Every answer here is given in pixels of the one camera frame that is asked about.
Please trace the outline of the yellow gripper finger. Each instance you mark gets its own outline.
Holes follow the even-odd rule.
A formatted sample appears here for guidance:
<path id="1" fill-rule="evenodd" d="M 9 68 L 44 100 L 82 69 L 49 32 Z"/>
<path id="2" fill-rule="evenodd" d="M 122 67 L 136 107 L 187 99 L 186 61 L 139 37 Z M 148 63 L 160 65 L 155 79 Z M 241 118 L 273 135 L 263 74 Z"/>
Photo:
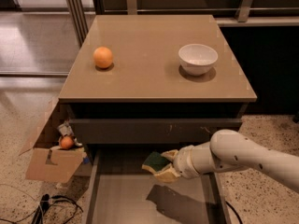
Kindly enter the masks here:
<path id="1" fill-rule="evenodd" d="M 161 154 L 162 157 L 168 159 L 169 161 L 173 162 L 175 157 L 178 154 L 178 150 L 177 149 L 172 149 L 169 151 L 165 151 Z"/>
<path id="2" fill-rule="evenodd" d="M 171 163 L 165 166 L 143 164 L 142 169 L 149 171 L 160 182 L 173 183 L 180 178 L 180 174 Z"/>

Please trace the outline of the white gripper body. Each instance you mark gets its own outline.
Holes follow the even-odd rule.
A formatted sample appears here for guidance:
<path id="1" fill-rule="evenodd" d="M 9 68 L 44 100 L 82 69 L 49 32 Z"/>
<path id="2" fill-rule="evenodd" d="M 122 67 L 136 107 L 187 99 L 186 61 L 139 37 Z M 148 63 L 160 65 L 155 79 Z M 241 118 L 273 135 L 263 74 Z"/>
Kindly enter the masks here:
<path id="1" fill-rule="evenodd" d="M 192 163 L 192 152 L 194 146 L 187 146 L 180 149 L 173 160 L 175 170 L 184 178 L 192 179 L 199 176 L 199 173 Z"/>

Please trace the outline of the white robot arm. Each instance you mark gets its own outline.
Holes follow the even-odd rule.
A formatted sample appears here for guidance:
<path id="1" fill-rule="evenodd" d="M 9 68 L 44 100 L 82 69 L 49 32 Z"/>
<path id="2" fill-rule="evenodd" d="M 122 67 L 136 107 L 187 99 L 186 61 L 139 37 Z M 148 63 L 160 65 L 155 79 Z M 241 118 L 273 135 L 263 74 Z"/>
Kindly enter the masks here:
<path id="1" fill-rule="evenodd" d="M 142 168 L 164 183 L 252 168 L 299 192 L 299 157 L 262 147 L 233 130 L 217 131 L 201 145 L 152 152 Z"/>

